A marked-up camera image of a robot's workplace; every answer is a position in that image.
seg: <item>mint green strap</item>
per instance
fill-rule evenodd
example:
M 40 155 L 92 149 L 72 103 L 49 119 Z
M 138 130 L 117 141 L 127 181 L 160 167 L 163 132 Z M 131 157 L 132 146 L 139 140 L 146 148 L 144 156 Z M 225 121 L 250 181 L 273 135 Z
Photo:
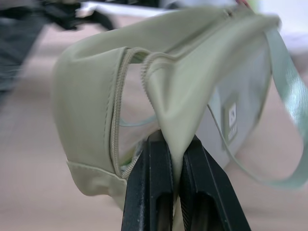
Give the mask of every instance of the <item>mint green strap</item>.
M 120 126 L 121 127 L 139 127 L 139 126 L 143 126 L 149 123 L 152 123 L 153 121 L 156 120 L 156 115 L 153 115 L 145 120 L 142 120 L 140 122 L 136 122 L 136 123 L 129 123 L 126 122 L 125 120 L 123 120 L 122 118 L 120 118 Z
M 219 128 L 214 113 L 209 110 L 214 118 L 220 136 L 226 146 L 226 151 L 232 159 L 246 174 L 262 184 L 274 186 L 277 188 L 296 189 L 303 186 L 308 180 L 308 90 L 299 76 L 289 52 L 281 38 L 279 32 L 271 30 L 265 33 L 269 44 L 269 50 L 272 62 L 272 74 L 275 86 L 282 102 L 292 121 L 296 125 L 300 135 L 303 138 L 304 151 L 301 160 L 292 175 L 282 180 L 262 180 L 249 172 L 229 151 L 228 145 L 224 139 L 223 133 Z

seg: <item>waist bag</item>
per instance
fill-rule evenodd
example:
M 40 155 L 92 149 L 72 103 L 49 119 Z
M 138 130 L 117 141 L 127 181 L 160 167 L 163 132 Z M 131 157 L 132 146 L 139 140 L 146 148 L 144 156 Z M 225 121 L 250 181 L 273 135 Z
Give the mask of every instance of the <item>waist bag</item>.
M 214 158 L 228 155 L 242 167 L 233 156 L 260 118 L 272 76 L 304 138 L 303 157 L 283 180 L 262 181 L 243 170 L 275 187 L 303 185 L 308 93 L 279 23 L 277 16 L 257 15 L 242 5 L 189 8 L 69 47 L 55 67 L 52 105 L 80 191 L 110 195 L 124 207 L 127 178 L 137 160 L 121 166 L 119 158 L 120 109 L 130 64 L 141 64 L 142 87 L 170 149 L 175 190 L 195 134 Z

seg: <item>black object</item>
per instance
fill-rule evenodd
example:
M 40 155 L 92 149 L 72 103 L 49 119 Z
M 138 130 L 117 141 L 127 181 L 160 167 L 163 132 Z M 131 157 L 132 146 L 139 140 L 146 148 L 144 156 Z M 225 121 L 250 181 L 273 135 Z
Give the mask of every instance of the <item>black object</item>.
M 183 8 L 183 6 L 182 6 L 181 3 L 177 2 L 177 1 L 172 2 L 172 3 L 170 3 L 166 6 L 166 9 L 168 9 L 168 10 L 176 10 L 176 9 L 180 9 L 180 8 Z
M 196 136 L 184 154 L 180 199 L 186 231 L 250 231 L 227 174 Z
M 126 0 L 124 4 L 160 8 L 160 0 Z
M 171 231 L 172 195 L 170 153 L 157 131 L 128 178 L 122 231 Z M 196 136 L 184 154 L 179 195 L 185 231 L 251 230 L 228 176 Z
M 81 4 L 62 4 L 47 0 L 41 1 L 42 13 L 51 21 L 56 23 L 64 30 L 77 30 L 83 23 L 96 23 L 107 30 L 113 30 L 115 27 L 111 19 L 97 10 L 87 17 L 76 17 L 76 11 L 81 8 Z
M 32 10 L 26 6 L 12 7 L 0 11 L 0 17 L 21 20 L 29 16 Z
M 127 185 L 122 231 L 172 231 L 171 159 L 161 134 L 151 135 Z

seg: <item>zipper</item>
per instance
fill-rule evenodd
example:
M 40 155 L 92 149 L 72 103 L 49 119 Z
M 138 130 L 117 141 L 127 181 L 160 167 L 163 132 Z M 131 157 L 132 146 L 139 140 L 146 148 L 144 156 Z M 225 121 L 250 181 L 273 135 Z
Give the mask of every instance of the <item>zipper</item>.
M 210 36 L 212 36 L 215 32 L 218 30 L 228 26 L 230 23 L 234 23 L 235 21 L 240 22 L 244 18 L 255 15 L 251 11 L 239 11 L 240 9 L 243 9 L 242 6 L 235 6 L 232 9 L 226 9 L 224 10 L 224 21 L 219 24 L 217 27 L 211 29 L 211 31 L 205 31 L 204 33 L 200 34 L 199 37 L 203 37 L 202 39 L 198 40 L 196 43 L 192 44 L 191 47 L 187 48 L 186 50 L 182 51 L 181 53 L 171 56 L 166 53 L 162 52 L 154 52 L 151 53 L 146 57 L 146 59 L 143 62 L 143 65 L 141 67 L 141 82 L 142 82 L 142 87 L 148 97 L 148 100 L 150 101 L 151 105 L 152 102 L 150 100 L 150 97 L 148 95 L 148 92 L 146 90 L 147 82 L 149 80 L 149 76 L 147 76 L 148 70 L 151 66 L 151 64 L 154 62 L 155 59 L 157 58 L 166 58 L 169 61 L 176 62 L 179 59 L 183 58 L 185 55 L 196 49 L 200 44 L 202 44 L 205 40 L 207 40 Z
M 150 51 L 143 48 L 127 48 L 125 50 L 124 58 L 119 69 L 116 80 L 116 91 L 115 91 L 115 104 L 111 122 L 111 158 L 114 165 L 116 175 L 122 177 L 122 171 L 119 165 L 119 123 L 120 123 L 120 112 L 122 103 L 122 93 L 125 82 L 126 73 L 129 64 L 133 59 L 137 59 L 140 62 L 148 55 Z
M 122 102 L 122 93 L 123 93 L 123 87 L 124 82 L 128 70 L 128 66 L 131 64 L 131 61 L 133 59 L 137 59 L 142 63 L 141 67 L 141 83 L 142 87 L 147 95 L 147 98 L 152 105 L 152 102 L 149 98 L 149 95 L 146 90 L 146 85 L 149 77 L 147 76 L 147 72 L 153 63 L 153 61 L 158 57 L 165 57 L 172 61 L 177 61 L 178 59 L 182 58 L 183 56 L 190 53 L 190 51 L 194 50 L 196 47 L 198 47 L 199 44 L 204 42 L 207 38 L 209 38 L 211 35 L 213 35 L 216 31 L 222 29 L 223 27 L 227 26 L 229 23 L 234 22 L 234 20 L 242 20 L 244 17 L 255 15 L 251 11 L 240 11 L 243 9 L 243 7 L 232 7 L 229 9 L 226 9 L 223 11 L 223 21 L 211 31 L 205 30 L 202 31 L 199 35 L 196 35 L 192 40 L 197 39 L 196 43 L 192 43 L 191 46 L 187 49 L 185 49 L 182 52 L 179 52 L 179 54 L 171 56 L 166 53 L 162 52 L 150 52 L 143 48 L 127 48 L 126 54 L 124 55 L 122 64 L 119 69 L 119 73 L 117 76 L 116 81 L 116 91 L 115 91 L 115 104 L 114 104 L 114 111 L 112 116 L 112 123 L 111 123 L 111 158 L 114 165 L 114 169 L 116 172 L 116 175 L 127 179 L 134 168 L 138 158 L 133 158 L 131 163 L 128 164 L 127 168 L 125 170 L 121 170 L 119 165 L 119 151 L 118 151 L 118 144 L 119 144 L 119 122 L 120 122 L 120 111 L 121 111 L 121 102 Z M 172 52 L 173 50 L 176 50 L 178 47 L 174 47 L 172 50 L 169 50 L 168 52 Z

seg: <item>bag label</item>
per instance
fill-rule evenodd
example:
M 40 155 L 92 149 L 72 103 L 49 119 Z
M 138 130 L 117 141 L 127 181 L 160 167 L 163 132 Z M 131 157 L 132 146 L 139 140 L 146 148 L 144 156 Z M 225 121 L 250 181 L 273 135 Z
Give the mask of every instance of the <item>bag label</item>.
M 224 107 L 224 136 L 227 144 L 235 138 L 237 134 L 237 95 L 232 95 Z

